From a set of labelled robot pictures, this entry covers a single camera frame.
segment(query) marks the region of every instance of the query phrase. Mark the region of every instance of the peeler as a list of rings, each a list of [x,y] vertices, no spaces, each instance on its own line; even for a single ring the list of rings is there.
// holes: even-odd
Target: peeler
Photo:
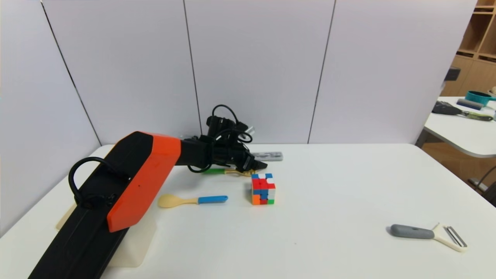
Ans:
[[[444,238],[442,236],[443,231],[445,231],[451,239]],[[458,233],[456,233],[452,226],[447,226],[440,223],[438,223],[432,230],[394,224],[391,226],[391,234],[398,237],[437,240],[438,242],[458,252],[465,252],[468,249],[465,241],[463,241]]]

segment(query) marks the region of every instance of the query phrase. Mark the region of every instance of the rubik's cube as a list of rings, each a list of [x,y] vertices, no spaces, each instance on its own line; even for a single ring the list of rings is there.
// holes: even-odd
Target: rubik's cube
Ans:
[[[271,173],[251,175],[251,203],[255,205],[273,205],[276,197],[276,185]]]

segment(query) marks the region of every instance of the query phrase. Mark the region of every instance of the yellow spoon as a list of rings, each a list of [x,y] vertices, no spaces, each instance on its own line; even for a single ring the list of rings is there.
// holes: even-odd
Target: yellow spoon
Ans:
[[[161,208],[173,208],[184,204],[210,204],[210,203],[224,203],[227,201],[227,196],[212,196],[212,197],[199,197],[194,199],[181,199],[171,194],[161,195],[158,199],[158,206]]]

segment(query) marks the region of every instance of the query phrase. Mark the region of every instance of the table leg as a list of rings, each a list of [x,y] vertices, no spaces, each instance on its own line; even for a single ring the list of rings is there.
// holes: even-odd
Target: table leg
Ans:
[[[422,129],[422,132],[420,132],[419,138],[417,139],[415,146],[417,146],[418,148],[422,148],[428,136],[429,136],[429,132],[427,132],[425,129]]]

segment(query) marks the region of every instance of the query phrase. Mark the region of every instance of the peeler blade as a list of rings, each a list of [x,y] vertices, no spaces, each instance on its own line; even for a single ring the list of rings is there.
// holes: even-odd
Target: peeler blade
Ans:
[[[451,237],[451,240],[453,240],[454,243],[458,244],[460,247],[467,247],[467,244],[463,239],[456,233],[456,230],[452,226],[447,226],[444,227],[446,232],[448,233],[449,237]]]

